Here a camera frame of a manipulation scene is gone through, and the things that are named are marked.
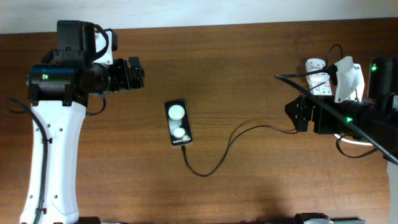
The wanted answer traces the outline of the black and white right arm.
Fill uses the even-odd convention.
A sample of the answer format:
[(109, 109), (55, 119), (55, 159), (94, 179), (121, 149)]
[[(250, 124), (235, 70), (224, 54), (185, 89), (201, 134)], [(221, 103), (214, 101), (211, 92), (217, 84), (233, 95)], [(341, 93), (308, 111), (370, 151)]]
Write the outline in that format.
[(310, 59), (303, 73), (309, 90), (294, 83), (294, 74), (276, 77), (301, 95), (286, 104), (295, 130), (306, 132), (313, 121), (317, 134), (333, 134), (339, 146), (349, 136), (381, 152), (387, 160), (390, 188), (389, 223), (397, 223), (397, 58), (371, 60), (369, 78), (346, 56), (334, 64)]

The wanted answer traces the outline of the black and cream flip phone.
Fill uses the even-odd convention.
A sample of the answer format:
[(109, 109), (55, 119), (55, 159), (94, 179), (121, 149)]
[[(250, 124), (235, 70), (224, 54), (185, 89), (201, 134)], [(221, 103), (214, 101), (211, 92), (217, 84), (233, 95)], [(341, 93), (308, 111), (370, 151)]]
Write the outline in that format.
[(191, 144), (193, 134), (184, 99), (167, 101), (164, 104), (171, 145), (174, 147)]

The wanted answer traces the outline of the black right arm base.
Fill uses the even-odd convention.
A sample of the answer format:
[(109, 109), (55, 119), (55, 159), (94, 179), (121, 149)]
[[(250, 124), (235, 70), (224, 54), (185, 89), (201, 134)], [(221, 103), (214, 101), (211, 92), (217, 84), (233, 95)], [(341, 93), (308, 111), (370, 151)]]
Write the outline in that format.
[(358, 218), (332, 219), (324, 213), (298, 213), (294, 220), (296, 224), (366, 224), (365, 220)]

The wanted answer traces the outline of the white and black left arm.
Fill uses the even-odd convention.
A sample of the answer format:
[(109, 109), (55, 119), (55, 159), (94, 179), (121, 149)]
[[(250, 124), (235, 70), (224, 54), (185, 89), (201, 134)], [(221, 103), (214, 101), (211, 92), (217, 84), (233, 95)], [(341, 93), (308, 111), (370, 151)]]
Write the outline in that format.
[(98, 24), (58, 21), (57, 47), (27, 76), (33, 150), (21, 223), (99, 223), (82, 217), (76, 199), (78, 142), (91, 96), (144, 86), (137, 57), (113, 58), (117, 34)]

